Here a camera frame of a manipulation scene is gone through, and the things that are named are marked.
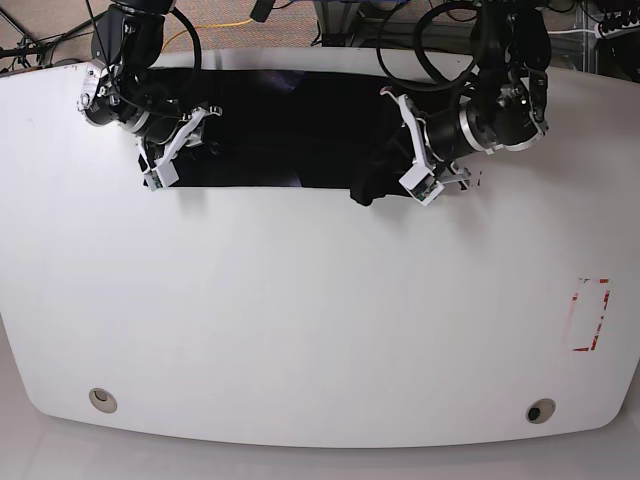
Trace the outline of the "black tripod legs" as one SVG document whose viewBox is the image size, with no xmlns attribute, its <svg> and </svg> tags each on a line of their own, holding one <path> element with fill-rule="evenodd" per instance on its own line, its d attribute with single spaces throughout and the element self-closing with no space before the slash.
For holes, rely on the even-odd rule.
<svg viewBox="0 0 640 480">
<path fill-rule="evenodd" d="M 19 35 L 14 47 L 1 48 L 1 62 L 8 62 L 1 66 L 2 76 L 17 73 L 19 69 L 49 68 L 60 45 L 93 32 L 92 21 L 87 20 L 65 32 L 37 38 L 4 8 L 1 19 Z"/>
</svg>

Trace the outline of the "red tape rectangle marking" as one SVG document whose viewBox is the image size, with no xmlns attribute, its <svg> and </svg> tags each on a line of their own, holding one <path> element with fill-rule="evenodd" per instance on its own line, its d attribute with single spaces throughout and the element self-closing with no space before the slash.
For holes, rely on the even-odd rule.
<svg viewBox="0 0 640 480">
<path fill-rule="evenodd" d="M 608 278 L 579 278 L 570 304 L 567 341 L 572 352 L 596 348 L 604 323 L 611 281 Z"/>
</svg>

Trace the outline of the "aluminium frame post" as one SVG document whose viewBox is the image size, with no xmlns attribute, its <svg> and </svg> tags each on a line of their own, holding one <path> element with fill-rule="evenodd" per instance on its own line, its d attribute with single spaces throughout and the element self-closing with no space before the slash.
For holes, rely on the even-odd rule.
<svg viewBox="0 0 640 480">
<path fill-rule="evenodd" d="M 361 1 L 313 1 L 323 47 L 344 47 L 353 37 Z"/>
</svg>

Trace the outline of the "white power strip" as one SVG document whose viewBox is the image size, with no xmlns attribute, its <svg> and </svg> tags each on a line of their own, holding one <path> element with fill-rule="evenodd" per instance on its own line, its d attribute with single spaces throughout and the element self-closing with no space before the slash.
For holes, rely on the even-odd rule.
<svg viewBox="0 0 640 480">
<path fill-rule="evenodd" d="M 595 27 L 598 39 L 612 39 L 639 31 L 639 10 L 623 10 L 606 14 Z"/>
</svg>

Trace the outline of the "black T-shirt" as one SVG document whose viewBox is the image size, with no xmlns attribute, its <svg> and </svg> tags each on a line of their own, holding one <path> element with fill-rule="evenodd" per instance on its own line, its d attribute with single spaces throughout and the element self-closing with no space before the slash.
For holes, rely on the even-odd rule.
<svg viewBox="0 0 640 480">
<path fill-rule="evenodd" d="M 348 191 L 369 206 L 407 196 L 413 145 L 380 76 L 287 70 L 150 70 L 154 102 L 219 106 L 200 146 L 174 161 L 177 187 L 296 187 Z"/>
</svg>

